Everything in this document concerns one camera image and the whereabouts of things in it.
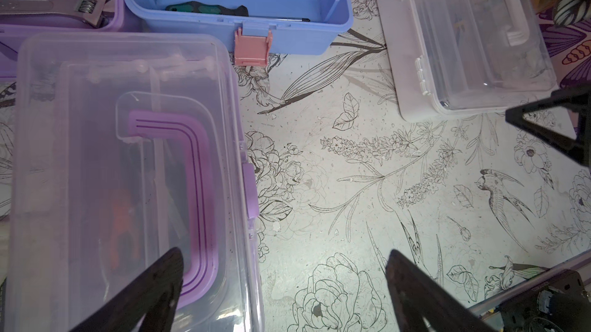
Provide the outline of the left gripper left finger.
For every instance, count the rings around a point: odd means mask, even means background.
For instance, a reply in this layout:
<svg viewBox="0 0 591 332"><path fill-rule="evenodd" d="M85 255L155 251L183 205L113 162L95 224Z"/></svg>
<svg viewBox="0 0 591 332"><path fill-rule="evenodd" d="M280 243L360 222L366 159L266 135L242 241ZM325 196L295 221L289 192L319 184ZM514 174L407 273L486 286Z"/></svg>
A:
<svg viewBox="0 0 591 332"><path fill-rule="evenodd" d="M184 260L174 247L74 331L170 331L183 286Z"/></svg>

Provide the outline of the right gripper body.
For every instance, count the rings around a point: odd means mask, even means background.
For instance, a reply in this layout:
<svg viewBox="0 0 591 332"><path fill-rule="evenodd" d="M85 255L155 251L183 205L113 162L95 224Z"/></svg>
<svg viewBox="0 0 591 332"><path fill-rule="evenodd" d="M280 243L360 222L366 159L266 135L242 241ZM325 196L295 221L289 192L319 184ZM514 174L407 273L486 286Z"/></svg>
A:
<svg viewBox="0 0 591 332"><path fill-rule="evenodd" d="M539 139L581 167L590 166L590 85L554 90L505 112L508 124Z"/></svg>

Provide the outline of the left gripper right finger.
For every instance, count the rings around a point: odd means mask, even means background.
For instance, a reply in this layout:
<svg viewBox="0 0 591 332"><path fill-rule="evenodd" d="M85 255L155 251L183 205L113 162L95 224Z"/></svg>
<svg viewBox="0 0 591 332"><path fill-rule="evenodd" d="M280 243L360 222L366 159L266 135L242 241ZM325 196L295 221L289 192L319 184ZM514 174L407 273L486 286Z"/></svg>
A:
<svg viewBox="0 0 591 332"><path fill-rule="evenodd" d="M491 331L398 250L386 264L386 281L401 331Z"/></svg>

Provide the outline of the white toolbox clear lid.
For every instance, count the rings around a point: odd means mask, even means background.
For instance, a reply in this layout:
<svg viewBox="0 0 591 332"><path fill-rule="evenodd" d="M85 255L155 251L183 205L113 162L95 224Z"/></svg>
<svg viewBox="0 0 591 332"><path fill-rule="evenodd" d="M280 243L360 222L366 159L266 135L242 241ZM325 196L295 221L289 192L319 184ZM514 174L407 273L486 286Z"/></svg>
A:
<svg viewBox="0 0 591 332"><path fill-rule="evenodd" d="M557 76L529 0L376 0L402 118L496 113Z"/></svg>

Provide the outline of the purple toolbox clear lid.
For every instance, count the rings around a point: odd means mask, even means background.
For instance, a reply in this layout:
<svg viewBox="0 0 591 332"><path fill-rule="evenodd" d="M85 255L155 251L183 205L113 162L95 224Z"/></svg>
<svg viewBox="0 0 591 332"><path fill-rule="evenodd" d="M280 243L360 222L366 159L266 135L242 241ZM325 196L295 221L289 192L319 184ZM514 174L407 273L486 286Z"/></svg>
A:
<svg viewBox="0 0 591 332"><path fill-rule="evenodd" d="M172 330L263 330L238 90L229 51L208 35L22 44L5 330L71 330L173 248Z"/></svg>

